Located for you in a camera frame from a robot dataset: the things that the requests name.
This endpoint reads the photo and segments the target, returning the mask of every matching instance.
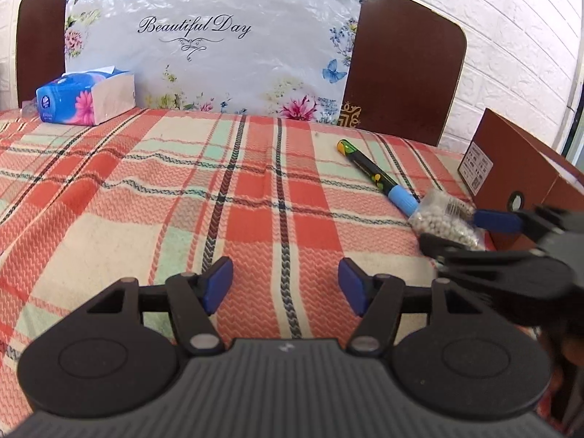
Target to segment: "cardboard box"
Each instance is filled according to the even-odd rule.
[[[584,211],[584,174],[490,109],[485,110],[458,172],[479,209],[530,210],[546,204]],[[524,235],[491,235],[499,250],[534,246]]]

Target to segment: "blue tissue box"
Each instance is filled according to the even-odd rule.
[[[43,122],[92,127],[136,106],[134,75],[115,67],[66,73],[37,89]]]

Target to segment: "white brick wall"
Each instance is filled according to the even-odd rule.
[[[551,144],[579,49],[582,0],[417,0],[459,23],[467,48],[440,146],[463,151],[490,107]],[[0,109],[16,106],[20,0],[0,0]]]

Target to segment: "blue pen cap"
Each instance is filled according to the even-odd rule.
[[[387,195],[389,200],[394,203],[406,217],[410,217],[418,208],[418,202],[414,196],[402,188],[399,184],[394,186]]]

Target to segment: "plastic wrap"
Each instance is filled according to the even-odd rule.
[[[337,121],[361,0],[67,0],[68,72],[136,75],[138,106]]]
[[[33,100],[22,102],[20,116],[23,116],[24,118],[33,118],[34,116],[39,116],[39,105],[37,104],[36,97]]]
[[[484,250],[483,233],[471,225],[473,214],[474,207],[444,191],[432,190],[420,201],[409,221],[417,235],[433,234],[472,250]]]

